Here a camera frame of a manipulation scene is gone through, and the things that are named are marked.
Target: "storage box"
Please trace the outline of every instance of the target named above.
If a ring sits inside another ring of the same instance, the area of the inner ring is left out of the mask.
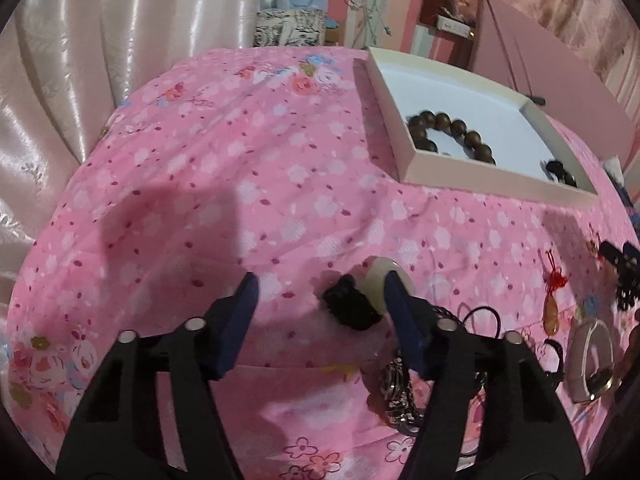
[[[580,208],[597,201],[574,152],[524,95],[451,65],[379,48],[370,49],[367,70],[401,182]],[[465,121],[491,147],[497,165],[472,160],[455,139],[435,130],[429,137],[439,153],[416,150],[406,120],[422,110]],[[577,188],[549,179],[544,165],[553,158],[574,176]]]

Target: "black cord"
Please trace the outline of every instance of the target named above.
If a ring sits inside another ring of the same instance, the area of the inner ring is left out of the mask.
[[[498,337],[500,336],[500,332],[502,331],[502,322],[500,321],[500,314],[498,314],[498,312],[493,307],[490,307],[489,305],[477,306],[474,309],[470,310],[469,313],[466,314],[466,316],[463,318],[462,325],[466,326],[466,322],[469,319],[471,319],[473,314],[475,314],[479,310],[488,310],[489,312],[491,312],[494,315],[495,322],[496,322],[496,325],[497,325],[496,329],[495,329],[495,336],[494,337],[496,339],[498,339]]]

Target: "necklace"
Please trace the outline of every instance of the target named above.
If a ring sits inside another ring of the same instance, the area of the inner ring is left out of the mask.
[[[425,110],[419,115],[410,117],[406,125],[417,150],[438,153],[437,144],[429,138],[427,133],[427,130],[432,128],[446,132],[454,139],[462,142],[466,148],[472,151],[475,160],[495,166],[491,148],[482,143],[482,137],[478,132],[466,129],[465,121],[460,119],[451,121],[451,118],[446,113],[434,114],[429,110]]]

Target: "white box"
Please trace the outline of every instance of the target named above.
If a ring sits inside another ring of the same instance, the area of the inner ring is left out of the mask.
[[[451,65],[380,48],[369,50],[367,71],[401,182],[567,207],[588,208],[597,202],[574,152],[526,96]],[[406,119],[422,110],[465,121],[491,147],[497,165],[472,160],[451,136],[435,130],[429,130],[429,137],[440,153],[416,150]],[[577,188],[548,178],[543,167],[552,158],[564,164]]]

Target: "black tassel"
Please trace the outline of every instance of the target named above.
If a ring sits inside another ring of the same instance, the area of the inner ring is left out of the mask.
[[[345,274],[322,294],[322,299],[340,324],[354,330],[366,330],[379,323],[382,314],[371,306],[364,294],[356,290],[355,283],[353,276]]]

